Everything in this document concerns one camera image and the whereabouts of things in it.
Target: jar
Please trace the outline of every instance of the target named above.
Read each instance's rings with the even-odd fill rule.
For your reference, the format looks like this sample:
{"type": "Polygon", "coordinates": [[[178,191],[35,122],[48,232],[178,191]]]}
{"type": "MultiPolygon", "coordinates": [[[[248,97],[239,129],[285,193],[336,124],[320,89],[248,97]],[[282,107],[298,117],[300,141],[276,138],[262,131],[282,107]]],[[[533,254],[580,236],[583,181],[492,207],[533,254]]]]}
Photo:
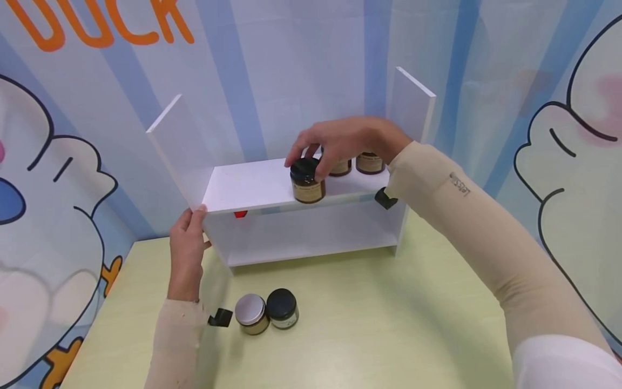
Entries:
{"type": "Polygon", "coordinates": [[[272,325],[279,329],[293,327],[300,316],[296,297],[284,288],[277,289],[268,296],[266,308],[272,325]]]}
{"type": "Polygon", "coordinates": [[[349,159],[347,161],[339,161],[337,165],[333,166],[333,169],[328,173],[329,176],[332,177],[342,177],[347,173],[352,171],[352,160],[349,159]]]}
{"type": "Polygon", "coordinates": [[[356,157],[356,170],[363,174],[379,174],[384,171],[384,161],[371,151],[363,151],[356,157]]]}
{"type": "Polygon", "coordinates": [[[290,168],[294,198],[304,204],[316,203],[326,196],[326,183],[315,180],[317,158],[300,158],[290,168]]]}
{"type": "Polygon", "coordinates": [[[245,294],[238,300],[235,304],[235,318],[242,331],[249,335],[261,334],[270,324],[266,303],[254,293],[245,294]]]}

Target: white sleeve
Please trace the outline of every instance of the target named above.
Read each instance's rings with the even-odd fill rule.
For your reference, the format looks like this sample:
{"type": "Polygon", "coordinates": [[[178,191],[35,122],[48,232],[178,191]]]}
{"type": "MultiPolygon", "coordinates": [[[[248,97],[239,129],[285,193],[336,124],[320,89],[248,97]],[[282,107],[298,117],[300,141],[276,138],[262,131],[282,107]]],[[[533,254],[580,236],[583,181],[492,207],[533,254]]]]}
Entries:
{"type": "Polygon", "coordinates": [[[516,389],[621,389],[622,365],[601,348],[564,335],[521,343],[513,357],[516,389]]]}

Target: black clip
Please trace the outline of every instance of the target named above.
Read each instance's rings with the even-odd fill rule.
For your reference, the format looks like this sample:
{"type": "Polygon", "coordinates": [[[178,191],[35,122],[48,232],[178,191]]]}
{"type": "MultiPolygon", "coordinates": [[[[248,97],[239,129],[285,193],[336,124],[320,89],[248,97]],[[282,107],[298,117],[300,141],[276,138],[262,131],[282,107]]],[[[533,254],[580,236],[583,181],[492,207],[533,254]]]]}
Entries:
{"type": "Polygon", "coordinates": [[[207,324],[212,327],[229,327],[232,317],[233,312],[227,309],[218,308],[216,315],[210,316],[210,318],[207,319],[207,324]]]}
{"type": "Polygon", "coordinates": [[[385,189],[386,187],[377,191],[376,195],[374,196],[374,200],[378,204],[382,205],[384,209],[388,210],[389,208],[391,208],[393,205],[397,203],[397,199],[389,198],[389,196],[387,196],[386,193],[384,193],[385,189]]]}

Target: beige arm sleeve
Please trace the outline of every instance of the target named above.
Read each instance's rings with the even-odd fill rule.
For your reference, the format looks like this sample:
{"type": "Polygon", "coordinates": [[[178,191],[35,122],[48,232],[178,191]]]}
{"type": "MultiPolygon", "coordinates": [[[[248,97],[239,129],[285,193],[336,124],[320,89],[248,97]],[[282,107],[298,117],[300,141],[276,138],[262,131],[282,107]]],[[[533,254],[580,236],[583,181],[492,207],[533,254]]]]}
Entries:
{"type": "Polygon", "coordinates": [[[404,200],[445,235],[497,298],[512,354],[527,338],[546,334],[583,339],[612,354],[555,263],[457,164],[413,142],[389,170],[387,195],[404,200]]]}
{"type": "Polygon", "coordinates": [[[198,347],[208,314],[203,304],[166,300],[155,325],[145,389],[194,389],[198,347]]]}

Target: black jar lid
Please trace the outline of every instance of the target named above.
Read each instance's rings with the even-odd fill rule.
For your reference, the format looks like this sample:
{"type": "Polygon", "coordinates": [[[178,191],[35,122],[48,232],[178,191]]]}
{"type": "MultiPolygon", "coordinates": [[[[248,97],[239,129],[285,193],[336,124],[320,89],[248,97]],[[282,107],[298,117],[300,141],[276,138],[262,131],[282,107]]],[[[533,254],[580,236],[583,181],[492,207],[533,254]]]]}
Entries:
{"type": "Polygon", "coordinates": [[[296,297],[289,290],[279,288],[268,296],[266,310],[271,319],[289,319],[296,311],[296,297]]]}
{"type": "Polygon", "coordinates": [[[289,169],[290,176],[294,180],[308,181],[315,178],[315,168],[320,164],[320,160],[317,158],[300,158],[294,162],[289,169]]]}

